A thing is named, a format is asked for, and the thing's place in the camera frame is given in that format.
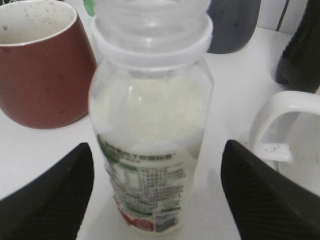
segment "white table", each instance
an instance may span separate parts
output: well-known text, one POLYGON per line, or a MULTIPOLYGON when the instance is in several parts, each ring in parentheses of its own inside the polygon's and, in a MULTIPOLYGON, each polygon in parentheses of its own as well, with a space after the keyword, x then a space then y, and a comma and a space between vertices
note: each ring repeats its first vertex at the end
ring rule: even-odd
MULTIPOLYGON (((80 0, 73 5, 90 35, 89 17, 80 0)), ((281 86, 274 82, 278 59, 291 35, 257 28, 240 51, 204 56, 214 77, 214 91, 199 164, 195 173, 190 213, 185 225, 160 238, 140 235, 127 227, 112 199, 104 157, 89 117, 59 129, 31 129, 0 111, 0 199, 18 190, 54 165, 81 142, 88 142, 95 180, 78 240, 239 240, 221 181, 222 152, 228 139, 246 137, 259 108, 281 86)))

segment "clear plastic bottle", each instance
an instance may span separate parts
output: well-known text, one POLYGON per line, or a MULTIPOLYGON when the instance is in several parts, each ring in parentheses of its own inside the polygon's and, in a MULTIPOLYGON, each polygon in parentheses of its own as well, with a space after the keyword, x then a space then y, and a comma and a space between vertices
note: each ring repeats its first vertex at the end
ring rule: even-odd
POLYGON ((89 113, 117 207, 155 235, 183 224, 213 81, 202 59, 209 0, 97 0, 92 33, 104 60, 89 113))

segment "barcode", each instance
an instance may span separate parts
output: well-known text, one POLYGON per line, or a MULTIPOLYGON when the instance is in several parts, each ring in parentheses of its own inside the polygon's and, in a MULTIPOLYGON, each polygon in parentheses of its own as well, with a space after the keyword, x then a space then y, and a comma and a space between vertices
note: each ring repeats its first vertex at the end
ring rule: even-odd
POLYGON ((179 223, 178 211, 155 216, 155 231, 161 233, 179 223))

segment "black object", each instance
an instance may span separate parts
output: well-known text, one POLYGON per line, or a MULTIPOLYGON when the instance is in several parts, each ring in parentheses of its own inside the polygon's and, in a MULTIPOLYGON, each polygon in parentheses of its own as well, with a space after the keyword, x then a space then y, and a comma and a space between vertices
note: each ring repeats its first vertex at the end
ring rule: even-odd
POLYGON ((235 140, 226 143, 221 181, 242 240, 320 240, 320 198, 235 140))
POLYGON ((261 0, 211 0, 214 30, 208 53, 227 54, 245 46, 256 29, 260 5, 261 0))
POLYGON ((309 0, 300 26, 284 50, 276 82, 314 93, 320 85, 320 1, 309 0))
POLYGON ((87 143, 0 201, 0 240, 75 240, 94 183, 87 143))

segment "bottle label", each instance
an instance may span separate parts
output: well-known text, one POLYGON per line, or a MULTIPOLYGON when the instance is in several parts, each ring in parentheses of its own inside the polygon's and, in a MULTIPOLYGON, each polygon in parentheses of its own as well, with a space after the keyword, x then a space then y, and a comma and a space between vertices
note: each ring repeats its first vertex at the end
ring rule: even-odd
POLYGON ((197 160, 178 152, 138 155, 98 135, 114 200, 128 225, 161 233, 180 223, 197 160))

